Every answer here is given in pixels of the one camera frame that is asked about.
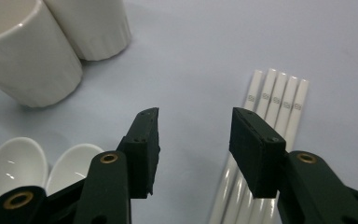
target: brass screw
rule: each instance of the brass screw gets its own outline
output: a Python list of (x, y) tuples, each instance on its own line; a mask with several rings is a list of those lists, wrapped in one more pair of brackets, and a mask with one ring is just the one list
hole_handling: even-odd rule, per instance
[(31, 191), (22, 191), (11, 195), (5, 202), (4, 208), (7, 210), (12, 210), (16, 208), (23, 207), (28, 202), (30, 202), (34, 197), (34, 194)]
[(316, 158), (308, 153), (299, 153), (297, 154), (297, 158), (303, 162), (309, 163), (309, 164), (314, 164), (316, 163)]
[(101, 157), (101, 163), (111, 163), (118, 160), (118, 155), (115, 153), (105, 154)]

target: white ceramic cup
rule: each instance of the white ceramic cup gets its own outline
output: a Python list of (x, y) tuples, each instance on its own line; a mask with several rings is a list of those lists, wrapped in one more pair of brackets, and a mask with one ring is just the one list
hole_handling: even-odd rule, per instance
[(22, 105), (53, 105), (80, 82), (81, 64), (42, 0), (0, 0), (0, 89)]
[(22, 186), (45, 187), (48, 162), (41, 146), (26, 137), (0, 146), (0, 196)]
[(46, 4), (81, 59), (107, 59), (131, 41), (122, 0), (46, 0)]
[(46, 192), (49, 195), (85, 178), (92, 158), (102, 153), (100, 147), (80, 144), (69, 148), (57, 160), (48, 177)]

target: white spoon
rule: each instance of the white spoon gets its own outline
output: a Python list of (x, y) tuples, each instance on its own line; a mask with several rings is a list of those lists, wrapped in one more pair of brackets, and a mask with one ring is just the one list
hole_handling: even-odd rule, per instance
[(51, 170), (46, 186), (47, 195), (85, 178), (89, 172), (92, 158), (102, 152), (100, 147), (92, 144), (80, 144), (69, 148), (60, 156)]
[(45, 187), (48, 162), (41, 146), (26, 137), (0, 146), (0, 196), (22, 186)]

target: light blue surface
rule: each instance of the light blue surface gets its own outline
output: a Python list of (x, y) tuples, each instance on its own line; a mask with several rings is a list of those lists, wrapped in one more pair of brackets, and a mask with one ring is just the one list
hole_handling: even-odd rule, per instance
[(159, 111), (160, 163), (134, 224), (206, 223), (225, 166), (233, 106), (255, 69), (308, 79), (295, 149), (358, 189), (358, 1), (125, 1), (130, 46), (84, 63), (74, 94), (27, 109), (0, 92), (0, 145), (27, 136), (51, 164), (76, 144), (116, 149), (141, 110)]

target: white cup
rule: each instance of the white cup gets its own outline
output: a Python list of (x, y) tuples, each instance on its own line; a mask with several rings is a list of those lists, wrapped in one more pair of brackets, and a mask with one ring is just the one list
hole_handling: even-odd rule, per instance
[(22, 105), (53, 105), (81, 76), (80, 61), (42, 0), (0, 0), (0, 90)]
[(45, 2), (81, 59), (107, 59), (121, 52), (131, 41), (122, 0)]

